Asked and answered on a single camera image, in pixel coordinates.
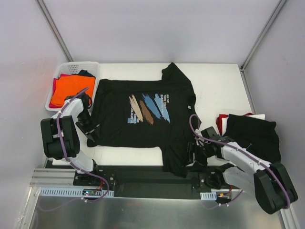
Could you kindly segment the black t shirt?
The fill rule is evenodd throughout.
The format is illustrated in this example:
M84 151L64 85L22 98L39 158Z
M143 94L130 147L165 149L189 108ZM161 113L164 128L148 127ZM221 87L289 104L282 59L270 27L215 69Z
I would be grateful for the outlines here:
M281 161L276 122L229 114L225 136L253 155L275 163Z
M158 147L163 168L186 177L188 145L199 121L191 81L174 63L162 70L158 81L99 81L91 116L99 124L98 138L88 147Z

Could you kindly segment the white plastic laundry basket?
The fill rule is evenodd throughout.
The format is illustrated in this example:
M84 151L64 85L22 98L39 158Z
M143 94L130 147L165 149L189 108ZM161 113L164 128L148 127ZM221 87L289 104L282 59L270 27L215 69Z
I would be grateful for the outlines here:
M77 74L81 70L85 70L95 77L95 85L94 85L93 95L92 95L92 101L94 102L94 98L96 96L96 91L97 91L97 87L98 87L98 83L99 83L99 74L100 74L100 64L98 62L90 62L90 61L66 62L66 63L60 64L57 67L57 69L53 75L53 79L59 79L61 74L66 74L66 75ZM53 80L51 82L50 89L49 89L49 92L48 92L48 95L46 98L45 109L48 111L57 112L60 110L60 107L59 108L50 108L49 107L52 95L53 95Z

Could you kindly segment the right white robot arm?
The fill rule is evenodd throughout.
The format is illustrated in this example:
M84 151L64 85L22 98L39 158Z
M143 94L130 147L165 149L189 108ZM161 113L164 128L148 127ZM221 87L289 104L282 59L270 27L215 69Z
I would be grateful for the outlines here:
M229 137L220 137L213 127L194 132L204 158L215 156L226 161L207 176L204 183L214 189L237 187L255 196L268 214L289 209L298 194L285 166L248 152Z

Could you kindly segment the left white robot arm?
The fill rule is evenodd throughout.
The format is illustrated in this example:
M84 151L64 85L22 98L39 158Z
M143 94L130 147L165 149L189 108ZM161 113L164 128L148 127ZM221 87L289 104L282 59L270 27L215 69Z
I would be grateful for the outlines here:
M77 128L88 140L96 142L100 125L91 117L92 98L84 88L64 99L64 105L51 118L41 120L43 150L47 158L63 160L75 170L74 185L97 186L103 180L98 165L81 150Z

